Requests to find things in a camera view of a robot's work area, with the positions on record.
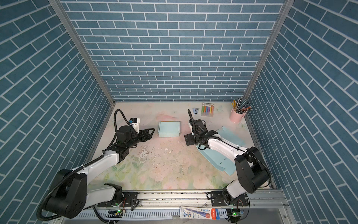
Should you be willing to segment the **light blue paper box sheet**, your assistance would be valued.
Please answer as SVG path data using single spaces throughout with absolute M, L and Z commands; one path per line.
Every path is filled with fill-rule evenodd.
M 171 138 L 180 136 L 180 121 L 161 121 L 158 127 L 160 138 Z

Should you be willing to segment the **light blue box stack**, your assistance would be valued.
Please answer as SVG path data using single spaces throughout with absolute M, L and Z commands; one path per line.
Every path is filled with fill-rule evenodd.
M 223 126 L 221 129 L 217 130 L 217 133 L 221 138 L 231 142 L 233 145 L 246 148 L 246 142 L 228 127 Z M 228 175 L 233 175 L 236 171 L 234 157 L 233 155 L 228 155 L 228 150 L 225 150 L 225 152 L 222 153 L 221 151 L 219 152 L 200 144 L 196 145 L 196 147 L 217 170 L 224 171 Z

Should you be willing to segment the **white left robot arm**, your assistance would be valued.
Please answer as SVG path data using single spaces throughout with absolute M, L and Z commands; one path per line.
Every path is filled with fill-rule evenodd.
M 59 217 L 74 218 L 82 210 L 102 202 L 120 203 L 123 196 L 121 186 L 106 183 L 103 187 L 88 190 L 88 184 L 110 167 L 119 164 L 140 142 L 149 141 L 154 128 L 136 130 L 133 126 L 122 126 L 116 130 L 110 145 L 102 154 L 73 170 L 60 170 L 36 211 L 40 221 Z

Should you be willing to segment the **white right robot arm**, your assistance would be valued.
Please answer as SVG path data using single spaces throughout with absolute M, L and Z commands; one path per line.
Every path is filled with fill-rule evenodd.
M 256 147 L 244 148 L 224 139 L 217 131 L 209 131 L 201 119 L 190 118 L 189 126 L 191 133 L 184 136 L 188 146 L 195 145 L 201 151 L 213 150 L 235 164 L 237 179 L 223 189 L 227 201 L 245 193 L 252 194 L 269 183 L 269 169 Z

